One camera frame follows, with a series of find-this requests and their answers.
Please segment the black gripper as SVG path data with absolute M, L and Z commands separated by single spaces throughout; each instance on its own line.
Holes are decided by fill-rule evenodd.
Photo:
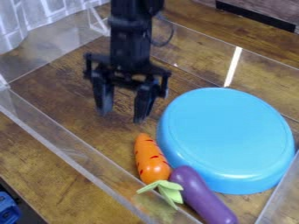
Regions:
M 150 116 L 155 98 L 167 96 L 171 72 L 151 62 L 134 68 L 110 64 L 110 57 L 87 53 L 84 78 L 92 84 L 98 112 L 104 116 L 114 108 L 115 86 L 137 91 L 134 123 Z

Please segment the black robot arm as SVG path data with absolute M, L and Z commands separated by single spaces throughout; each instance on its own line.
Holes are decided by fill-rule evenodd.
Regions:
M 110 54 L 87 53 L 84 78 L 90 80 L 98 112 L 114 108 L 115 87 L 137 91 L 134 122 L 149 116 L 155 99 L 169 94 L 173 73 L 151 63 L 151 47 L 166 43 L 153 40 L 153 17 L 165 8 L 165 0 L 111 0 Z

